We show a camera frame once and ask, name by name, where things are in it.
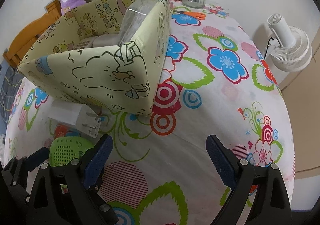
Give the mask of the green perforated panda case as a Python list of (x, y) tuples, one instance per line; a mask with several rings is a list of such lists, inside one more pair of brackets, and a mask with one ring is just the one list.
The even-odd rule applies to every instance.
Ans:
[(91, 141), (80, 136), (58, 137), (50, 146), (49, 163), (53, 167), (66, 165), (75, 158), (80, 159), (93, 147)]

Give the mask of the white charger adapter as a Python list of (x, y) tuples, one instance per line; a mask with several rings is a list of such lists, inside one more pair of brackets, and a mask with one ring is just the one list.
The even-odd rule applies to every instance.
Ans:
[(101, 118), (87, 105), (54, 100), (48, 117), (92, 138), (98, 136)]

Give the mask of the white oval earbuds case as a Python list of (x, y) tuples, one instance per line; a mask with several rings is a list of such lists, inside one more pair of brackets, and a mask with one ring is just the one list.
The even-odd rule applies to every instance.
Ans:
[(92, 43), (93, 48), (115, 46), (119, 43), (118, 34), (106, 34), (98, 36)]

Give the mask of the clear box of floss picks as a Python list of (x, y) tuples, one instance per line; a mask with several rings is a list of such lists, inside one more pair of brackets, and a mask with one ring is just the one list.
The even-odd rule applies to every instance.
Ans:
[(126, 10), (120, 31), (118, 44), (129, 42), (158, 0), (136, 0)]

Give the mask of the white remote control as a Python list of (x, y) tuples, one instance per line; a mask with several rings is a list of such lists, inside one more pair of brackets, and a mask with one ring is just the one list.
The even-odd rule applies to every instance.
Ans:
[(76, 49), (87, 49), (93, 47), (93, 42), (97, 37), (89, 37), (81, 40), (75, 47), (74, 50)]

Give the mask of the plaid blue bedding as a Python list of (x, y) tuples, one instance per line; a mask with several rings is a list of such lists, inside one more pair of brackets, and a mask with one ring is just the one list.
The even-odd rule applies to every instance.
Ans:
[(6, 134), (11, 108), (23, 78), (6, 60), (1, 62), (1, 135)]

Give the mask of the yellow cartoon storage box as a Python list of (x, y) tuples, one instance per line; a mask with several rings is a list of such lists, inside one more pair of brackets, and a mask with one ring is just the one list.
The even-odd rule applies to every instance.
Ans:
[(119, 34), (134, 1), (96, 0), (67, 12), (36, 41), (18, 71), (60, 100), (150, 114), (169, 42), (169, 0), (158, 0), (129, 42), (74, 50), (85, 38)]

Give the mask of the wooden chair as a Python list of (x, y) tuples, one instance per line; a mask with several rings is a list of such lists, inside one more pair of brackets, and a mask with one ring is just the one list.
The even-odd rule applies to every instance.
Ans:
[(11, 67), (16, 68), (37, 39), (61, 17), (59, 0), (53, 0), (45, 9), (47, 12), (24, 27), (12, 41), (9, 50), (3, 53)]

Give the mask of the beige door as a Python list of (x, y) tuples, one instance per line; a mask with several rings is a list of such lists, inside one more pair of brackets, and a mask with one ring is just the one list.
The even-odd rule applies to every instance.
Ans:
[(319, 175), (319, 33), (312, 49), (309, 65), (280, 84), (292, 127), (296, 179)]

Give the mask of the floral tablecloth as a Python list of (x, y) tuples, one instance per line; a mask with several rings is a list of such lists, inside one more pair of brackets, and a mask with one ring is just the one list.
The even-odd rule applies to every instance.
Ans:
[(113, 224), (212, 224), (231, 192), (206, 150), (207, 137), (216, 135), (238, 159), (261, 167), (276, 164), (291, 202), (291, 124), (263, 54), (236, 20), (217, 16), (221, 7), (191, 9), (181, 0), (169, 0), (169, 5), (169, 42), (150, 114), (80, 103), (101, 118), (98, 136), (92, 138), (50, 119), (52, 102), (60, 99), (22, 74), (1, 171), (13, 158), (50, 149), (58, 137), (80, 136), (95, 145), (109, 135), (113, 148), (98, 195), (112, 207)]

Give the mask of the white standing fan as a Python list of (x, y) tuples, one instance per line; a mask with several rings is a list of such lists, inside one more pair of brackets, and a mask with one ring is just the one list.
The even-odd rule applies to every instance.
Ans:
[(271, 60), (283, 72), (300, 72), (306, 68), (313, 56), (307, 33), (299, 27), (289, 26), (281, 14), (272, 14), (268, 26), (278, 41), (271, 49)]

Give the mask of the orange handled scissors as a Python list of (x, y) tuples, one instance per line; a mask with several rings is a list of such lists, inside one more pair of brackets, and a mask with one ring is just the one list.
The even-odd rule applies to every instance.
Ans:
[(188, 15), (188, 16), (191, 16), (191, 17), (197, 19), (197, 20), (204, 20), (206, 18), (206, 15), (201, 12), (175, 10), (174, 13)]

